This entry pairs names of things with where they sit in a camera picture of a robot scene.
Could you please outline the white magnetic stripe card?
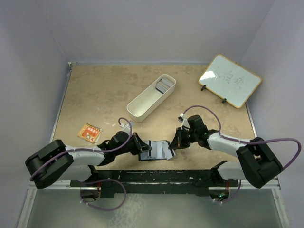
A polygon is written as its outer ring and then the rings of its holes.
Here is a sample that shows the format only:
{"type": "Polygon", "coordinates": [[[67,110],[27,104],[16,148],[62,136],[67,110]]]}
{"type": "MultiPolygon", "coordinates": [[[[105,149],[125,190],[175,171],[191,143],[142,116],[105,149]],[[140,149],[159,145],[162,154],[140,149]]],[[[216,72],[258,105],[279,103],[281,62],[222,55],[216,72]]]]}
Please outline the white magnetic stripe card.
{"type": "Polygon", "coordinates": [[[173,149],[170,148],[170,142],[166,141],[163,145],[162,145],[162,150],[164,152],[164,156],[167,160],[173,158],[176,156],[175,151],[173,149]]]}

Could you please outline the black leather card holder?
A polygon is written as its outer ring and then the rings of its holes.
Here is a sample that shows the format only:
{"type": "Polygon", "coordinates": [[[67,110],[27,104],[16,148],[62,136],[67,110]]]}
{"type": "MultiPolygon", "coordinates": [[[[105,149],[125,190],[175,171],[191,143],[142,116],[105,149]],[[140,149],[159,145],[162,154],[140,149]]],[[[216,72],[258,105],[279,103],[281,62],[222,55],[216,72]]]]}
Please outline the black leather card holder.
{"type": "Polygon", "coordinates": [[[155,160],[168,160],[171,151],[168,149],[169,141],[144,141],[151,147],[150,150],[140,153],[138,160],[140,162],[155,161],[155,160]]]}

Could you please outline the white plastic card tray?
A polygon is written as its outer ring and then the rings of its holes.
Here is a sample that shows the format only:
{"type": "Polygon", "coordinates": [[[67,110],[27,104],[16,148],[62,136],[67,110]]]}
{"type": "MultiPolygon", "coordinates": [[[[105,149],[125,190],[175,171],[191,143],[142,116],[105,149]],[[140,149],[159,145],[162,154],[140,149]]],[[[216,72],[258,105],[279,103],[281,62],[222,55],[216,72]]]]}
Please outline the white plastic card tray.
{"type": "Polygon", "coordinates": [[[136,96],[126,107],[130,117],[140,123],[149,114],[151,114],[167,97],[169,97],[176,85],[176,80],[168,74],[163,74],[158,77],[152,84],[150,84],[144,91],[136,96]],[[164,94],[155,89],[156,83],[161,78],[166,78],[174,83],[174,85],[164,94]]]}

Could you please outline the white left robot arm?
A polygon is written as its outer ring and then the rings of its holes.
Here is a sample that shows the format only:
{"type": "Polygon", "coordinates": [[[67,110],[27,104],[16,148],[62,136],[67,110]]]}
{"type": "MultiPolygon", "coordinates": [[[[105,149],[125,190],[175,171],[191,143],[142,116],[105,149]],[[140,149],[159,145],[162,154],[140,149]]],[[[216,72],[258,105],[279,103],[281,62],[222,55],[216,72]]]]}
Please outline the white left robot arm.
{"type": "Polygon", "coordinates": [[[79,181],[86,186],[97,183],[94,166],[112,163],[119,155],[139,155],[151,150],[137,133],[118,131],[110,140],[93,148],[72,148],[62,140],[54,140],[28,157],[25,165],[31,175],[30,181],[38,189],[49,187],[57,181],[79,181]]]}

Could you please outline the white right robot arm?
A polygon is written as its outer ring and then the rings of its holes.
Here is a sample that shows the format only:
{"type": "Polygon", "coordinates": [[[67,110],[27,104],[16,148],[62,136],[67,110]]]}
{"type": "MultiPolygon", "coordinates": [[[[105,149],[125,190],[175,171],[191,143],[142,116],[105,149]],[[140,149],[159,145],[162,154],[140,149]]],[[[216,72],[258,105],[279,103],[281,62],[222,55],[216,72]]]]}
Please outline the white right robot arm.
{"type": "Polygon", "coordinates": [[[281,162],[263,139],[227,139],[218,130],[209,130],[199,115],[179,117],[182,127],[176,129],[169,149],[186,149],[197,143],[208,150],[220,151],[238,158],[238,162],[224,161],[211,174],[212,182],[222,186],[230,179],[247,180],[252,186],[261,188],[283,171],[281,162]]]}

